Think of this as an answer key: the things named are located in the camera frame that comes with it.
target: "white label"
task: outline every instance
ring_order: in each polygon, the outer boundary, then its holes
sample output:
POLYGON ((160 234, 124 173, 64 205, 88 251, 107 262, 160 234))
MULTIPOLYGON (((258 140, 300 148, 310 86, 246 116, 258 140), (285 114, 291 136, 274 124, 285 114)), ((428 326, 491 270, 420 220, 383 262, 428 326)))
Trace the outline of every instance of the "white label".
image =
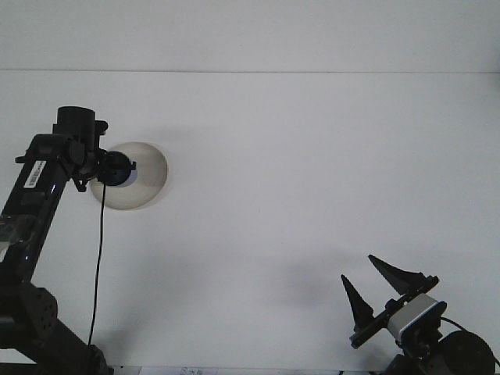
POLYGON ((44 170, 45 164, 47 162, 45 160, 37 160, 34 162, 33 169, 31 170, 30 176, 26 180, 24 187, 26 189, 33 189, 37 186, 38 179, 40 178, 41 171, 44 170))

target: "black wire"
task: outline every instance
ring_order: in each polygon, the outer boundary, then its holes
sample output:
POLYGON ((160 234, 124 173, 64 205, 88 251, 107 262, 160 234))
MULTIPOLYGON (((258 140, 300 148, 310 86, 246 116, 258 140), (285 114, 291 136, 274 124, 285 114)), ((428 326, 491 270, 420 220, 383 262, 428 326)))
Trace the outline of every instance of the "black wire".
MULTIPOLYGON (((464 327, 462 327, 460 324, 458 324, 457 322, 454 322, 453 320, 451 319, 448 319, 448 318, 445 318, 444 316, 441 317, 441 320, 444 320, 445 322, 448 322, 450 324, 453 324, 455 327, 458 327, 459 329, 461 330, 464 330, 465 332, 469 332, 468 330, 466 330, 464 327)), ((493 355, 493 358, 495 359, 495 362, 496 364, 498 365, 498 367, 500 367, 500 362, 498 361, 498 359, 493 355)))
POLYGON ((92 313, 92 323, 91 323, 91 332, 88 335, 88 346, 91 346, 92 343, 92 335, 94 334, 94 325, 95 325, 95 314, 97 312, 97 290, 99 285, 99 270, 101 269, 101 257, 102 257, 102 240, 104 233, 104 202, 106 199, 106 185, 102 185, 102 201, 101 201, 101 219, 100 219, 100 235, 99 235, 99 256, 97 258, 97 267, 95 269, 95 289, 94 289, 94 311, 92 313))

